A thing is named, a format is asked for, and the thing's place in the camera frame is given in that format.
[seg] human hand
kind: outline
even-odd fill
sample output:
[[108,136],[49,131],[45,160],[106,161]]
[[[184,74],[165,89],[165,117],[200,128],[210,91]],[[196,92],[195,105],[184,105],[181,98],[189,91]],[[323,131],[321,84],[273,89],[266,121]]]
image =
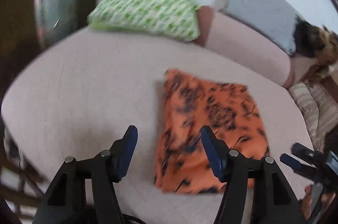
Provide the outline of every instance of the human hand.
[[[312,185],[309,185],[305,188],[305,197],[303,198],[303,200],[301,201],[301,210],[303,211],[304,217],[306,220],[308,220],[311,216],[311,211],[310,211],[310,205],[312,203],[312,197],[311,197],[311,188]],[[321,201],[323,203],[323,207],[325,208],[325,210],[330,206],[330,204],[332,203],[332,201],[334,200],[336,194],[334,192],[330,192],[327,194],[323,194],[321,197]]]

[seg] orange cloth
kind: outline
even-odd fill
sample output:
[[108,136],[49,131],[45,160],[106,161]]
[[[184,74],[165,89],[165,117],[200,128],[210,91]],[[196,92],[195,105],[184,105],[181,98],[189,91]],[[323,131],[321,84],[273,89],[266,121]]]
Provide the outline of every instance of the orange cloth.
[[168,70],[164,87],[164,130],[155,175],[155,186],[163,192],[224,191],[225,184],[212,173],[203,149],[200,129],[204,125],[247,158],[268,154],[258,108],[245,85],[205,81]]

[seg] folded orange fabric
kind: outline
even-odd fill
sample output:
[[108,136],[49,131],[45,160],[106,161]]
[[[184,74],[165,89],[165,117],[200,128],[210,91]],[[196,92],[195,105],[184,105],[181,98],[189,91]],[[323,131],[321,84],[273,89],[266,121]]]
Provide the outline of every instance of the folded orange fabric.
[[155,186],[163,192],[222,192],[200,139],[209,125],[218,139],[247,158],[269,153],[258,108],[242,84],[221,84],[168,70],[164,130],[158,141]]

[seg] black cable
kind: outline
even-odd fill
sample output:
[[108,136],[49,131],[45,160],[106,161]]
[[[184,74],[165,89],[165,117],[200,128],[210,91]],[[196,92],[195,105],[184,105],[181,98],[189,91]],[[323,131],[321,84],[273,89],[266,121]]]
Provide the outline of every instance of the black cable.
[[138,224],[146,224],[144,221],[142,221],[141,219],[135,217],[135,216],[129,216],[127,214],[122,214],[123,215],[123,218],[125,220],[126,223],[130,223],[130,221],[134,221]]

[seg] green and white fabric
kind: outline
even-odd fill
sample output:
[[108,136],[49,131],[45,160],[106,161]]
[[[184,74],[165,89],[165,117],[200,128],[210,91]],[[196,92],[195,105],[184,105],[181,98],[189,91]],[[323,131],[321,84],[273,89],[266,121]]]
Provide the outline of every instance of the green and white fabric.
[[88,16],[94,29],[148,32],[192,41],[199,34],[193,0],[103,0]]

